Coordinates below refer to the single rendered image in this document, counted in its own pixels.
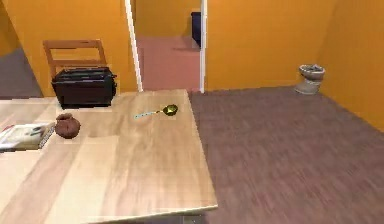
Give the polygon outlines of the green spoon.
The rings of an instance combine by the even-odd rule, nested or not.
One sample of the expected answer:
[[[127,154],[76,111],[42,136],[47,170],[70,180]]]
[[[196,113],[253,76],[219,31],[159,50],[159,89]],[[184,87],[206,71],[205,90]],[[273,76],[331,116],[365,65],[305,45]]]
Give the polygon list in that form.
[[[178,106],[176,104],[170,104],[170,105],[165,106],[161,110],[137,114],[134,116],[134,118],[137,119],[137,118],[141,118],[141,117],[145,117],[145,116],[149,116],[149,115],[153,115],[153,114],[158,114],[158,113],[163,113],[166,116],[174,116],[177,112],[178,112]]]

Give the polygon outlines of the light wooden table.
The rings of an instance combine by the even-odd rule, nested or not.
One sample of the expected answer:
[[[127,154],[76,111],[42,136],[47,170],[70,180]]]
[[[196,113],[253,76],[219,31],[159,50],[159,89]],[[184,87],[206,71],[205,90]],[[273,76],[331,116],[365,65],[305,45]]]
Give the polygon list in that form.
[[[174,116],[134,118],[170,104]],[[0,224],[132,224],[217,208],[186,91],[124,93],[71,113],[77,137],[0,153]]]

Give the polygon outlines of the dark blue furniture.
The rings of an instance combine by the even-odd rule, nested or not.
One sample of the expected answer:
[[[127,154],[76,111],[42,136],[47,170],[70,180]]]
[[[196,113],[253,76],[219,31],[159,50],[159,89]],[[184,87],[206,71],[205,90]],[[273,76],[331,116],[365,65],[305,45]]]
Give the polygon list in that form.
[[[192,38],[195,40],[198,46],[201,46],[201,13],[191,13],[192,22]]]

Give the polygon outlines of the black toaster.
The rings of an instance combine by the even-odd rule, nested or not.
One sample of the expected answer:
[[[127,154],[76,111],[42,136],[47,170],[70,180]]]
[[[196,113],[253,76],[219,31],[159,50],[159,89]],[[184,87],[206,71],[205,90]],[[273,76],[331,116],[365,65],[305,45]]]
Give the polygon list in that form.
[[[108,67],[63,69],[51,80],[62,108],[109,106],[116,76]]]

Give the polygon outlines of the grey bin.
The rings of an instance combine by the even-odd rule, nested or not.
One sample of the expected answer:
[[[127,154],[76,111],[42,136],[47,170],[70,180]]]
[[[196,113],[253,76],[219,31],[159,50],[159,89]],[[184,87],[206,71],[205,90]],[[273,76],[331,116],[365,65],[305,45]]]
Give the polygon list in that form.
[[[294,90],[304,95],[314,95],[319,91],[325,75],[325,69],[317,64],[303,64],[298,68],[303,81],[297,84]]]

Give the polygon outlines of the brown round clay pot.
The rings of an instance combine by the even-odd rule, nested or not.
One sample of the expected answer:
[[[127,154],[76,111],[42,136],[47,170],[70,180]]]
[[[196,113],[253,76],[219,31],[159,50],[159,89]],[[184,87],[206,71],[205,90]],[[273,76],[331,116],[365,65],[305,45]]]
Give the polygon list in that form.
[[[55,132],[65,139],[72,139],[79,134],[80,122],[71,113],[60,114],[56,118]]]

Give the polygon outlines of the brown wooden chair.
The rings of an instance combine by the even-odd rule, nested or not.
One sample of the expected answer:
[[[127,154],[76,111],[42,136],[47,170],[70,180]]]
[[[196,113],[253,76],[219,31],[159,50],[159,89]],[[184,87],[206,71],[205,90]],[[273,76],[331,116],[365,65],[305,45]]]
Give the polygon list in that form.
[[[51,77],[59,68],[87,68],[107,65],[102,42],[96,40],[44,40],[43,47]]]

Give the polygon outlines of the white door frame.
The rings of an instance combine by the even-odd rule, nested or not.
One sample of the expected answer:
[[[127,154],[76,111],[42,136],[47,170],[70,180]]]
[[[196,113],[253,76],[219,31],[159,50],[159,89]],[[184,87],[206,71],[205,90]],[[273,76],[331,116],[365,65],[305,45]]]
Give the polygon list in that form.
[[[142,82],[142,76],[141,76],[141,69],[140,69],[140,61],[139,61],[139,54],[138,54],[138,48],[136,44],[136,35],[135,35],[135,28],[134,28],[134,20],[133,20],[133,14],[132,14],[132,5],[130,0],[124,0],[125,3],[125,13],[127,17],[127,23],[128,23],[128,30],[130,34],[130,44],[132,49],[132,57],[134,62],[134,71],[136,76],[136,84],[137,84],[137,90],[139,92],[144,91],[143,82]],[[199,70],[199,88],[198,90],[201,93],[205,92],[205,76],[206,76],[206,47],[207,47],[207,19],[208,19],[208,0],[200,0],[200,12],[202,13],[202,20],[201,21],[201,43],[200,43],[200,70]]]

